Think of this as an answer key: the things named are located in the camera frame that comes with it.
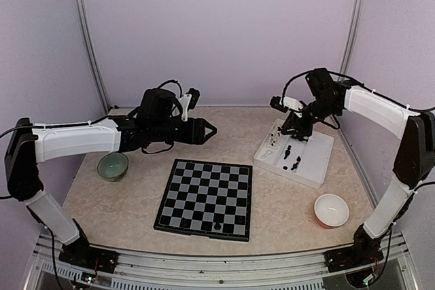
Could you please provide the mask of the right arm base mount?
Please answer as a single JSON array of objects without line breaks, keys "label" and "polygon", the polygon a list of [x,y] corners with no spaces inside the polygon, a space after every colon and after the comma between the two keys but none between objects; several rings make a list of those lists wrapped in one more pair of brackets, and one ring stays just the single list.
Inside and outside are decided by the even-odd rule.
[{"label": "right arm base mount", "polygon": [[350,246],[326,251],[324,258],[329,273],[332,273],[373,264],[381,261],[384,255],[380,249],[357,254],[353,246]]}]

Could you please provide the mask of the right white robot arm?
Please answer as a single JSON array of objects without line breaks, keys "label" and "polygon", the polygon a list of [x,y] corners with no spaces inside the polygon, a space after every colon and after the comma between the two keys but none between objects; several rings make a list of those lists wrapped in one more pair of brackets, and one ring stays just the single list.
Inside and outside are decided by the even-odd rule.
[{"label": "right white robot arm", "polygon": [[356,115],[366,155],[387,156],[391,181],[347,252],[348,260],[361,266],[374,254],[372,242],[397,222],[434,169],[434,111],[414,109],[326,68],[291,77],[271,105],[289,114],[282,133],[300,141],[328,117]]}]

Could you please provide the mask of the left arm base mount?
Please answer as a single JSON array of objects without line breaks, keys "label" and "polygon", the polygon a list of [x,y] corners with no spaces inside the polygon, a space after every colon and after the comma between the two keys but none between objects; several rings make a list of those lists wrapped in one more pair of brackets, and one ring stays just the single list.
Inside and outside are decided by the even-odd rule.
[{"label": "left arm base mount", "polygon": [[76,252],[62,249],[59,260],[88,270],[113,274],[119,254],[115,251],[88,247]]}]

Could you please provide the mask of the black grey chessboard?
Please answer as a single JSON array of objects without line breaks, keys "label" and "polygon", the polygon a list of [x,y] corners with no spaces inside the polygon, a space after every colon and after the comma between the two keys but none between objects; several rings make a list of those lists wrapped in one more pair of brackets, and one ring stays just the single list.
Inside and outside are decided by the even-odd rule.
[{"label": "black grey chessboard", "polygon": [[[253,166],[174,160],[154,222],[162,232],[247,242],[250,238]],[[245,223],[238,224],[237,217]],[[181,226],[181,219],[190,222]],[[215,230],[216,222],[222,228]]]}]

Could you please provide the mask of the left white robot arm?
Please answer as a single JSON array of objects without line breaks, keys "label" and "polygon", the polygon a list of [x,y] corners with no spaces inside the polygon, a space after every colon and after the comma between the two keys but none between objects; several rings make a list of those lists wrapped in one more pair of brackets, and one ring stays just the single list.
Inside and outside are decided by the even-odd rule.
[{"label": "left white robot arm", "polygon": [[80,226],[44,189],[38,165],[49,160],[87,153],[145,151],[152,143],[202,145],[217,133],[203,118],[189,117],[200,92],[194,88],[176,95],[163,86],[144,92],[141,104],[126,115],[106,115],[70,124],[34,124],[21,118],[2,135],[11,136],[5,153],[10,198],[23,202],[81,266],[90,265],[95,252]]}]

